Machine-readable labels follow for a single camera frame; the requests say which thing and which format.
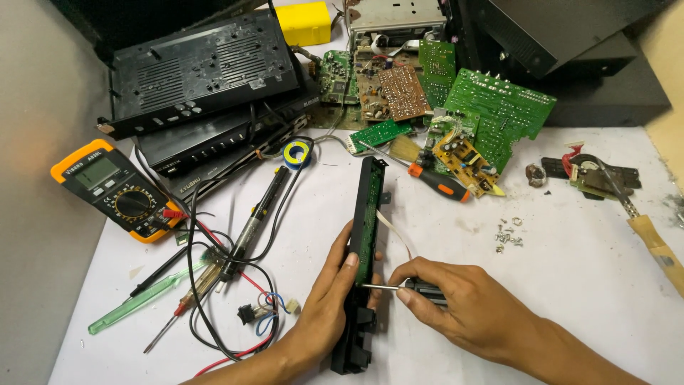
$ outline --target white tabletop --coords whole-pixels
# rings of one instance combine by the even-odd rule
[[[339,40],[338,47],[343,46]],[[334,49],[331,45],[316,48],[311,50],[316,54]],[[312,129],[304,133],[318,136],[323,132]],[[348,134],[337,132],[342,138]],[[515,156],[498,183],[507,197],[485,195],[466,204],[442,199],[411,178],[404,167],[388,160],[385,189],[392,192],[393,200],[381,211],[404,235],[414,255],[480,265],[534,312],[557,321],[617,365],[654,384],[680,384],[684,377],[684,299],[625,223],[627,215],[620,204],[587,200],[560,179],[550,179],[539,189],[527,185],[527,164],[539,164],[542,156],[560,158],[568,151],[564,143],[577,140],[587,142],[583,152],[609,164],[640,170],[644,187],[632,196],[634,204],[651,217],[674,253],[684,256],[684,230],[674,214],[679,191],[642,128],[543,129],[535,141],[523,139],[514,146]],[[286,300],[296,298],[300,303],[304,303],[330,243],[353,216],[361,165],[360,159],[331,140],[321,143],[316,152],[319,163],[302,172],[274,246],[259,262],[271,275],[276,290]],[[227,230],[235,239],[273,170],[281,164],[282,160],[265,161],[236,182],[217,189],[198,205],[198,210],[216,217],[201,219],[212,229]],[[523,226],[513,227],[525,246],[508,245],[502,254],[496,254],[494,235],[499,219],[510,224],[513,216],[523,220]],[[265,229],[270,229],[272,220],[270,216]],[[256,250],[262,250],[266,242],[264,231]],[[199,256],[201,249],[197,246],[194,255]],[[385,278],[408,260],[398,237],[382,226],[378,249],[387,256],[376,264],[376,271]],[[142,353],[187,292],[187,279],[100,334],[88,334],[89,324],[121,304],[137,283],[177,250],[172,236],[143,245],[107,220],[50,384],[176,384],[223,358],[192,337],[187,314],[150,353]],[[171,271],[185,265],[181,262]],[[140,266],[139,274],[130,278],[130,272]],[[258,271],[248,267],[246,273],[266,285]],[[207,309],[230,349],[245,349],[260,340],[254,327],[243,326],[236,315],[237,308],[254,303],[257,294],[240,278],[231,283],[227,293],[212,295],[209,300]],[[453,346],[420,324],[390,295],[378,308],[378,319],[379,331],[371,336],[373,360],[365,373],[340,376],[322,364],[302,383],[538,383]],[[296,316],[282,320],[280,335],[292,327]],[[210,339],[201,321],[198,329]]]

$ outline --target digital multimeter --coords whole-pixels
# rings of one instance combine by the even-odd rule
[[[57,182],[95,206],[132,237],[150,243],[180,218],[164,218],[165,208],[179,211],[121,151],[102,139],[93,140],[60,163],[50,174]]]

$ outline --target blue tape roll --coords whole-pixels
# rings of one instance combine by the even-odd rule
[[[285,164],[293,170],[299,170],[308,166],[311,163],[311,149],[308,144],[301,140],[294,140],[285,145],[282,149],[282,158],[285,160]],[[297,159],[297,154],[301,153],[302,156]]]

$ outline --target yellow plastic box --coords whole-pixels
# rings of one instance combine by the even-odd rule
[[[324,1],[276,7],[282,34],[288,45],[330,42],[330,15]]]

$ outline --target orange-handled screwdriver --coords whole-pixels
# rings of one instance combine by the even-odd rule
[[[380,155],[384,155],[408,167],[409,175],[422,180],[432,190],[435,190],[439,195],[443,197],[451,199],[452,201],[459,201],[461,203],[464,203],[468,200],[468,197],[470,197],[470,191],[468,191],[465,187],[461,186],[456,180],[446,175],[433,173],[432,171],[425,171],[423,170],[423,167],[420,167],[418,164],[415,163],[411,163],[411,165],[406,164],[401,160],[398,160],[397,158],[394,158],[393,156],[384,153],[379,149],[376,149],[368,143],[363,142],[362,140],[359,140],[358,142],[368,147],[369,149],[379,153]]]

